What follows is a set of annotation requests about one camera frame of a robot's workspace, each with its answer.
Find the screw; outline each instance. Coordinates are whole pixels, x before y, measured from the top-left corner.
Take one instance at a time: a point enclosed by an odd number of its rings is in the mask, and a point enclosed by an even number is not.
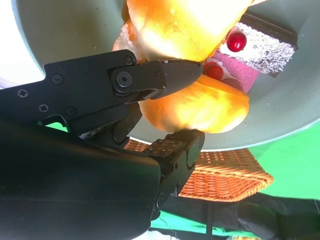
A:
[[[54,84],[62,84],[64,82],[64,77],[60,74],[53,74],[52,77],[51,77],[51,81],[54,83]]]
[[[28,91],[27,90],[24,90],[24,89],[20,89],[18,91],[18,96],[22,99],[28,97]]]
[[[126,71],[119,72],[116,77],[116,82],[119,84],[122,88],[128,88],[132,84],[132,77],[131,75]]]
[[[135,63],[134,59],[131,56],[125,56],[124,62],[126,65],[130,66]]]
[[[162,71],[156,71],[155,76],[157,79],[161,79],[164,76],[164,74],[162,73]]]
[[[73,118],[77,115],[77,109],[73,106],[68,106],[65,110],[64,110],[65,115],[68,118]]]
[[[46,104],[41,104],[41,105],[39,106],[39,111],[42,112],[42,113],[48,112],[48,111],[49,111],[48,105],[46,105]]]

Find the light green plate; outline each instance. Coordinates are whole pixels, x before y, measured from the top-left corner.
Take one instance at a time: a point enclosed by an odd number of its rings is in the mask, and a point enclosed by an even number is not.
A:
[[[39,65],[109,52],[123,24],[122,3],[12,0],[22,37]],[[261,144],[320,119],[320,1],[268,0],[251,10],[292,27],[298,33],[299,50],[277,78],[259,76],[249,93],[248,117],[230,132],[207,134],[203,148],[207,151]],[[150,143],[166,133],[143,118],[130,135]]]

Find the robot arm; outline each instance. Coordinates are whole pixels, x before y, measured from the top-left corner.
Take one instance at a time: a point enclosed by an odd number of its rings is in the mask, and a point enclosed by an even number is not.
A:
[[[184,130],[122,149],[142,116],[137,101],[192,84],[201,64],[136,65],[122,50],[44,69],[43,81],[0,91],[0,239],[139,236],[187,182],[205,136]],[[45,127],[53,122],[68,132]]]

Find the red cherry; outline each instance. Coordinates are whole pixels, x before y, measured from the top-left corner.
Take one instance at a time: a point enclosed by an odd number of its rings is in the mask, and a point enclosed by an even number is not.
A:
[[[203,66],[202,74],[207,75],[208,69],[209,69],[210,67],[216,66],[216,65],[217,65],[217,63],[216,63],[215,61],[208,62],[207,64],[205,64],[205,65]]]
[[[208,68],[206,75],[212,79],[220,81],[224,77],[224,70],[216,65]]]
[[[231,52],[237,53],[245,48],[247,44],[247,37],[242,31],[234,31],[227,40],[226,45]]]

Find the woven basket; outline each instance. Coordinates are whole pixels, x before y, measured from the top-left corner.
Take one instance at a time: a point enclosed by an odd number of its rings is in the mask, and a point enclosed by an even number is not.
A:
[[[126,149],[139,151],[148,145],[130,140]],[[266,188],[274,181],[245,148],[201,152],[196,167],[179,196],[217,202],[236,202]]]

